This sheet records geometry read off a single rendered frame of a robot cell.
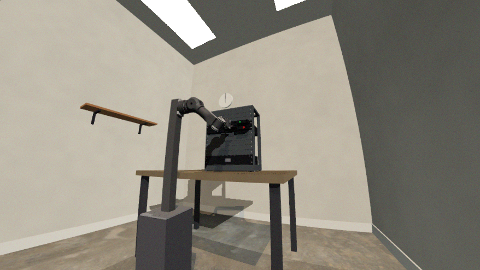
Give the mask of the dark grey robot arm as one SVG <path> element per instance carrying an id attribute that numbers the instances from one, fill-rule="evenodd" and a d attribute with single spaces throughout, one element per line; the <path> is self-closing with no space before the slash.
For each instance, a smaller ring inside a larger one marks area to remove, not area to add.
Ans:
<path id="1" fill-rule="evenodd" d="M 184 117 L 183 114 L 195 112 L 217 132 L 221 131 L 226 124 L 224 117 L 216 117 L 212 112 L 206 109 L 203 102 L 196 97 L 191 97 L 188 100 L 183 101 L 179 98 L 177 108 L 177 115 Z"/>

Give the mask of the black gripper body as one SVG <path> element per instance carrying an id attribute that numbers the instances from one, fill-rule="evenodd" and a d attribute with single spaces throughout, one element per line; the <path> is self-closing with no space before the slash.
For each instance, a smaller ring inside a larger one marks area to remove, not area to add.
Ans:
<path id="1" fill-rule="evenodd" d="M 225 126 L 223 127 L 223 129 L 227 129 L 227 128 L 230 127 L 230 120 L 229 120 L 229 118 L 225 118 L 225 120 L 226 120 L 226 124 L 225 124 Z"/>

